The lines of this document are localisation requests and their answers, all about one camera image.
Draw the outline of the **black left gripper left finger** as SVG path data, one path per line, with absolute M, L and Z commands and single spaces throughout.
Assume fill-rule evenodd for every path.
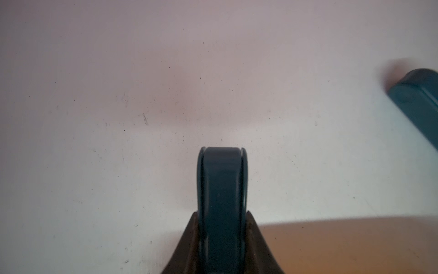
M 194 212 L 162 274 L 198 274 L 198 212 Z

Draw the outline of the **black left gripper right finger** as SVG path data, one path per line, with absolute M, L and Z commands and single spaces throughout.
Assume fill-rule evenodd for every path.
M 284 274 L 250 211 L 246 213 L 245 246 L 245 274 Z

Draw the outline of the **yellow storage tray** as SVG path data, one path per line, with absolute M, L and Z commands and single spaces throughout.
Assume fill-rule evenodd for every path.
M 264 224 L 287 274 L 435 274 L 438 218 L 391 216 Z

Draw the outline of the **teal pruning pliers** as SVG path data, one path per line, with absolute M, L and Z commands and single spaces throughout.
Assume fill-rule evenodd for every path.
M 244 148 L 203 147 L 197 161 L 198 271 L 241 274 L 248 158 Z

